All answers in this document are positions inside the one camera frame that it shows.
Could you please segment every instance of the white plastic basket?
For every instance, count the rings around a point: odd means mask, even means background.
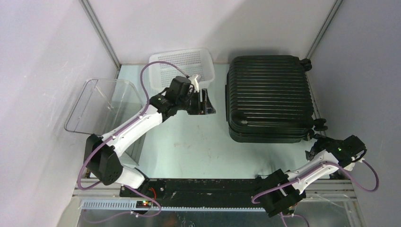
[[[212,57],[207,49],[188,49],[154,54],[149,62],[166,61],[181,68],[188,76],[200,75],[199,89],[208,88],[215,78]],[[176,76],[183,76],[177,69],[167,64],[149,66],[150,86],[157,92],[170,86]]]

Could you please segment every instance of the purple cable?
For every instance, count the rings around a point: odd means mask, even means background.
[[[148,108],[149,108],[149,94],[148,94],[148,92],[146,91],[145,85],[143,84],[143,72],[145,71],[145,69],[146,69],[147,67],[149,67],[149,66],[151,66],[151,65],[153,65],[153,64],[157,64],[157,63],[171,65],[172,67],[176,68],[178,71],[180,71],[180,72],[181,72],[183,75],[185,75],[186,77],[188,76],[188,75],[185,74],[185,72],[182,71],[179,67],[177,67],[177,66],[175,66],[175,65],[173,65],[173,64],[171,64],[171,63],[169,63],[169,62],[166,62],[166,61],[153,61],[153,62],[148,63],[147,65],[145,65],[145,66],[143,67],[143,69],[142,69],[141,72],[140,72],[140,76],[139,76],[139,78],[140,78],[140,85],[142,86],[142,89],[143,89],[143,91],[145,92],[145,96],[146,96],[146,105],[145,105],[145,107],[143,108],[143,111],[140,113],[140,115],[138,115],[136,118],[134,118],[132,121],[130,121],[128,124],[126,124],[126,125],[125,125],[124,127],[122,127],[121,129],[119,129],[118,131],[116,131],[112,136],[110,136],[109,138],[107,138],[106,140],[104,140],[103,143],[101,143],[97,148],[95,148],[95,149],[92,151],[92,153],[88,156],[88,158],[85,160],[84,164],[82,165],[81,170],[79,171],[79,175],[78,175],[78,179],[77,179],[77,184],[78,184],[78,188],[79,188],[79,189],[85,191],[85,190],[89,190],[89,189],[95,187],[96,185],[100,184],[100,181],[98,181],[98,182],[94,183],[93,185],[88,186],[88,187],[86,187],[86,188],[85,188],[85,187],[82,187],[82,184],[81,184],[81,176],[82,176],[82,174],[83,174],[84,171],[85,171],[85,167],[88,165],[88,163],[89,163],[90,160],[93,158],[93,156],[94,156],[104,145],[106,145],[110,140],[112,140],[113,136],[119,135],[120,133],[122,133],[123,131],[125,131],[128,127],[130,127],[130,126],[133,125],[135,122],[137,122],[137,121],[139,120],[139,117],[141,117],[141,116],[143,116],[143,115],[146,114],[146,111],[147,111]]]
[[[160,205],[156,200],[154,200],[154,199],[152,199],[152,198],[150,198],[150,197],[148,197],[148,196],[146,196],[146,195],[140,193],[139,191],[137,191],[137,190],[135,190],[135,189],[133,189],[133,188],[127,186],[127,185],[126,185],[125,187],[128,188],[129,190],[135,192],[136,194],[142,196],[143,198],[152,201],[154,204],[157,205],[157,207],[159,207],[159,210],[158,210],[155,214],[151,214],[151,215],[139,214],[139,213],[136,213],[136,212],[134,212],[134,211],[123,211],[123,212],[114,214],[113,216],[110,216],[110,217],[108,217],[108,218],[106,218],[106,219],[103,219],[103,220],[100,220],[100,221],[90,221],[90,220],[87,220],[85,216],[82,216],[82,218],[83,218],[86,222],[88,222],[88,223],[91,223],[91,224],[99,224],[99,223],[103,223],[103,222],[105,222],[105,221],[111,220],[111,219],[113,219],[113,218],[115,218],[115,217],[117,217],[117,216],[123,215],[123,214],[131,214],[131,212],[132,212],[132,214],[135,214],[135,216],[138,216],[138,217],[146,217],[146,218],[154,217],[154,216],[160,214],[160,212],[162,211],[162,207],[161,207],[161,205]]]
[[[280,216],[281,216],[281,220],[283,220],[283,224],[284,224],[285,227],[288,227],[288,226],[287,226],[287,223],[286,223],[286,221],[284,220],[284,218],[293,218],[293,217],[302,218],[302,219],[306,222],[306,225],[307,225],[308,227],[310,227],[309,221],[308,221],[304,216],[302,216],[302,215],[300,215],[300,214],[294,214],[294,216],[292,216],[292,215],[283,215],[283,212],[281,212],[281,213],[280,213]]]
[[[341,170],[341,171],[342,171],[342,172],[343,172],[358,188],[362,189],[363,191],[365,191],[365,192],[376,192],[377,189],[379,188],[379,176],[377,175],[377,172],[375,171],[375,169],[373,169],[373,167],[372,167],[369,163],[367,163],[365,160],[363,160],[362,162],[365,163],[365,164],[367,165],[367,167],[369,167],[369,169],[372,170],[373,174],[375,175],[375,178],[376,178],[376,186],[375,186],[374,189],[371,189],[371,190],[370,190],[370,189],[364,188],[362,185],[360,185],[360,184],[348,173],[348,171],[346,171],[343,167],[341,167],[340,165],[338,165],[338,164],[336,164],[336,163],[333,163],[333,162],[326,162],[324,165],[329,165],[329,166],[337,167],[337,168],[338,168],[339,170]],[[295,179],[295,180],[290,181],[290,182],[288,182],[288,183],[279,185],[279,186],[274,187],[274,188],[270,188],[270,189],[268,189],[268,190],[265,190],[265,191],[262,191],[262,192],[256,194],[255,196],[252,197],[251,202],[252,202],[253,204],[258,204],[258,203],[260,203],[260,202],[257,202],[257,201],[256,201],[257,198],[259,198],[259,197],[261,197],[261,196],[263,196],[263,195],[266,195],[266,194],[268,194],[268,193],[270,193],[270,192],[274,192],[274,191],[277,191],[277,190],[279,190],[279,189],[282,189],[282,188],[285,188],[285,187],[287,187],[287,186],[290,186],[290,185],[292,185],[292,184],[298,182],[299,180],[302,180],[302,179],[306,178],[309,174],[311,174],[312,172],[314,172],[314,171],[316,171],[317,169],[321,168],[322,165],[323,165],[323,164],[315,166],[315,167],[312,168],[310,171],[308,171],[306,174],[300,176],[298,179]]]

